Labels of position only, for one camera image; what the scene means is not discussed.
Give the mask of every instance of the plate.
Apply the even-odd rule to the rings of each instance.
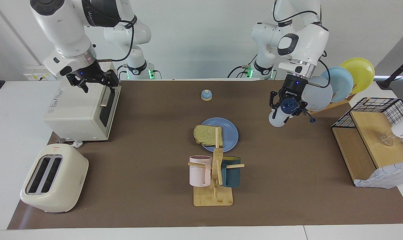
[[[326,86],[328,80],[324,77],[314,76],[309,82],[315,83],[320,86]],[[311,111],[320,111],[329,105],[333,96],[332,86],[326,88],[319,88],[312,85],[306,85],[305,90],[302,92],[302,100],[308,103],[306,109]]]
[[[238,130],[231,121],[221,117],[212,117],[204,121],[201,125],[222,127],[224,152],[228,152],[229,150],[233,149],[236,146],[238,142]],[[213,152],[215,150],[214,146],[203,146],[203,147],[209,150],[210,152]]]
[[[340,66],[348,70],[354,80],[355,87],[352,89],[351,94],[359,93],[368,88],[375,77],[375,68],[366,59],[348,59]]]
[[[346,99],[352,91],[353,81],[352,76],[343,67],[331,67],[330,71],[330,85],[332,85],[333,95],[335,95],[331,102],[340,102]],[[320,76],[329,79],[327,71],[324,71]]]

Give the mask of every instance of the pink mug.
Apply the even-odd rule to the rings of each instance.
[[[192,163],[204,164],[206,167],[189,166],[189,184],[194,187],[207,187],[210,185],[210,174],[212,157],[209,156],[191,156],[189,161]]]

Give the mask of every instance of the mug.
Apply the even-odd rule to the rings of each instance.
[[[189,166],[189,184],[194,187],[207,187],[210,185],[212,157],[209,156],[191,156],[189,161],[192,163],[204,164],[204,167]]]
[[[240,185],[240,168],[229,168],[228,165],[240,164],[241,158],[224,156],[222,158],[221,173],[222,173],[222,186],[224,187],[238,187]]]

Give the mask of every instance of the brown table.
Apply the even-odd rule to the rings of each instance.
[[[45,213],[20,202],[8,229],[334,225],[403,223],[398,189],[357,188],[330,126],[349,105],[268,122],[271,90],[282,82],[124,82],[106,142],[78,149],[89,171],[75,208]],[[200,98],[203,89],[213,99]],[[224,117],[239,142],[225,155],[246,167],[234,205],[194,207],[187,162],[208,155],[193,128]]]

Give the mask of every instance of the yellow plate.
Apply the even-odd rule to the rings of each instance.
[[[343,62],[341,67],[351,73],[352,79],[354,81],[354,88],[351,91],[351,94],[356,94],[364,89],[368,88],[370,84],[373,82],[373,78],[375,77],[375,68],[373,65],[362,58],[352,58]]]

